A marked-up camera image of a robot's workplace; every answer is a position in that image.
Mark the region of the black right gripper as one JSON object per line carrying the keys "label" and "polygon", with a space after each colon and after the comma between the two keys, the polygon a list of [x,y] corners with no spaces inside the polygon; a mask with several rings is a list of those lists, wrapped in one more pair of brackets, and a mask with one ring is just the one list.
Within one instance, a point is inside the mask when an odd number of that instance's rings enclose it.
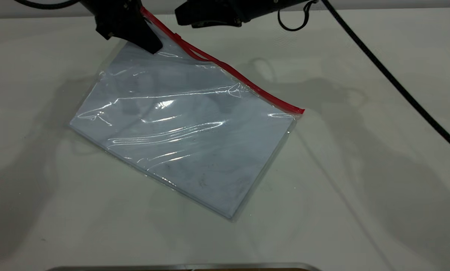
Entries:
{"label": "black right gripper", "polygon": [[241,27],[258,17],[299,5],[306,0],[187,0],[175,9],[180,26],[200,29],[210,26]]}

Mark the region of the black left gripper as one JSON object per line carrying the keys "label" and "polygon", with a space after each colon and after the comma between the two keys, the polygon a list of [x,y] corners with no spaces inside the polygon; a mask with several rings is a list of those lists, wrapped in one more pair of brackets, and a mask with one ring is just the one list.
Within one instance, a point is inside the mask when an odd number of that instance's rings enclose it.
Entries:
{"label": "black left gripper", "polygon": [[80,3],[94,16],[96,32],[106,40],[122,38],[151,54],[163,48],[160,38],[142,18],[141,1],[81,0]]}

